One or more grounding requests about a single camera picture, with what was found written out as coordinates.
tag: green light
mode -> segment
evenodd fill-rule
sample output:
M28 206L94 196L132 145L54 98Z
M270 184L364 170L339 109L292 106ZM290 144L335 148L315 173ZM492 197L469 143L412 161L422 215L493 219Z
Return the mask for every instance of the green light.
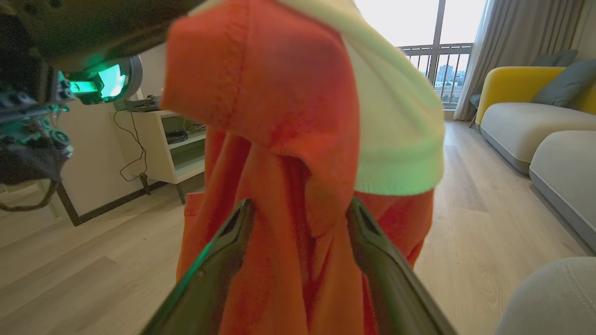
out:
M109 69L103 70L99 75L101 81L104 82L104 88L101 90L101 96L104 101L116 97L122 92L126 76L121 75L119 65L114 65Z
M92 82L70 82L70 91L77 94L97 92L97 87Z

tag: orange shirt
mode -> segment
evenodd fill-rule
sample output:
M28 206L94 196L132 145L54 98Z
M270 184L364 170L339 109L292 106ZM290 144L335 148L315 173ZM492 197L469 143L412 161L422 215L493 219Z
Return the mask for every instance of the orange shirt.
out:
M269 0L228 0L170 31L163 107L208 125L206 190L187 200L178 276L235 204L256 207L221 334L373 334L344 218L359 107L341 37ZM432 192L359 193L413 263Z

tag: balcony railing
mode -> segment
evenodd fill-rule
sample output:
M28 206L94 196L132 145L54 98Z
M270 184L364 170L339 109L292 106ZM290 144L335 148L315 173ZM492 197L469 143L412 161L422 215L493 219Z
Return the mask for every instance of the balcony railing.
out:
M445 108L455 108L468 72L472 44L404 46L401 50L429 79Z

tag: sheer curtain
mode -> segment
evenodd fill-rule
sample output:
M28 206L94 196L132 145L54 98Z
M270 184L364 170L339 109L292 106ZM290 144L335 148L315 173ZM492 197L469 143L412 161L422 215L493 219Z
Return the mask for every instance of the sheer curtain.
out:
M488 0L454 119L475 114L470 96L500 66L527 66L538 54L571 47L584 0Z

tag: gray ottoman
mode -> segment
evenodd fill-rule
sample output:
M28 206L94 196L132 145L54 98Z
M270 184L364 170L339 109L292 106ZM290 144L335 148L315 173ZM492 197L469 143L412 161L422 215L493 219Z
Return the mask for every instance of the gray ottoman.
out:
M542 140L566 130L596 131L596 115L543 104L499 103L487 109L480 125L490 144L526 175Z
M596 250L596 131L563 131L546 137L532 159L530 178Z
M596 258L549 264L513 293L496 335L596 334Z

